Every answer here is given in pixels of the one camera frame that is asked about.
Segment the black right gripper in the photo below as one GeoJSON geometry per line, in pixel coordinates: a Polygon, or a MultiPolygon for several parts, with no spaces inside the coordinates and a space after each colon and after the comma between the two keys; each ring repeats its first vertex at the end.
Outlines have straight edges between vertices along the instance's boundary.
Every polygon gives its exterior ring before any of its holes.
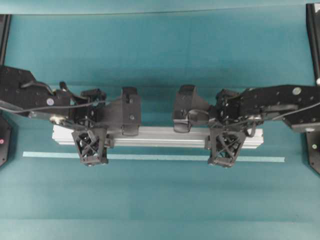
{"type": "Polygon", "coordinates": [[[243,147],[243,133],[260,125],[254,115],[240,113],[244,106],[241,92],[222,89],[216,95],[216,104],[209,110],[207,149],[208,165],[231,168],[243,147]]]}

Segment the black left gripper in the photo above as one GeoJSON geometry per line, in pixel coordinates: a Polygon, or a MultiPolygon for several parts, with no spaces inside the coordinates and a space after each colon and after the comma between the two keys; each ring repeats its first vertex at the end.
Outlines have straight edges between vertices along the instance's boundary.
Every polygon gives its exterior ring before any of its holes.
{"type": "Polygon", "coordinates": [[[107,94],[95,88],[76,95],[68,89],[65,82],[60,82],[59,87],[70,95],[72,102],[67,108],[68,116],[61,121],[60,125],[75,130],[71,135],[80,162],[87,167],[108,164],[105,146],[107,130],[92,128],[98,121],[97,110],[106,106],[107,94]]]}

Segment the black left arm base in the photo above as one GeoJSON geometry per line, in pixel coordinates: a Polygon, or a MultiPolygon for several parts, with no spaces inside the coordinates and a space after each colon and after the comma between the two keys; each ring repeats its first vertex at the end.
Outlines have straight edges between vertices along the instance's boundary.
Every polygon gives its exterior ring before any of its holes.
{"type": "Polygon", "coordinates": [[[0,166],[2,167],[8,160],[12,127],[8,121],[0,115],[0,166]]]}

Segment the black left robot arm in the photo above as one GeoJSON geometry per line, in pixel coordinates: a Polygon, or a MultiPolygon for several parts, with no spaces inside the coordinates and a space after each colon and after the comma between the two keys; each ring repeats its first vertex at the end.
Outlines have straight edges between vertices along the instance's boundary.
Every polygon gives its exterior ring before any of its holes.
{"type": "Polygon", "coordinates": [[[80,162],[87,167],[109,162],[107,128],[98,125],[98,110],[105,105],[106,94],[98,88],[77,95],[64,81],[52,89],[29,70],[0,67],[0,109],[70,129],[80,162]]]}

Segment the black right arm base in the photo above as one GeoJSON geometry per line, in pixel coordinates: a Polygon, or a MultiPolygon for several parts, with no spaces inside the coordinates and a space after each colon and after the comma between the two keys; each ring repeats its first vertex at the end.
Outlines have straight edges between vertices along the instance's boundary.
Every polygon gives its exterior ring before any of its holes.
{"type": "Polygon", "coordinates": [[[307,127],[306,143],[309,166],[320,175],[320,132],[312,127],[307,127]]]}

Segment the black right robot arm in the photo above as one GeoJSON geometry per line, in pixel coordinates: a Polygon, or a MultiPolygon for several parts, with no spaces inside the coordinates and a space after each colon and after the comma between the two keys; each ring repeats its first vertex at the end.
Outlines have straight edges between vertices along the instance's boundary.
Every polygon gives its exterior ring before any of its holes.
{"type": "Polygon", "coordinates": [[[282,121],[297,133],[319,132],[320,88],[278,85],[243,92],[221,90],[209,111],[207,163],[232,167],[246,138],[254,137],[257,127],[266,121],[282,121]]]}

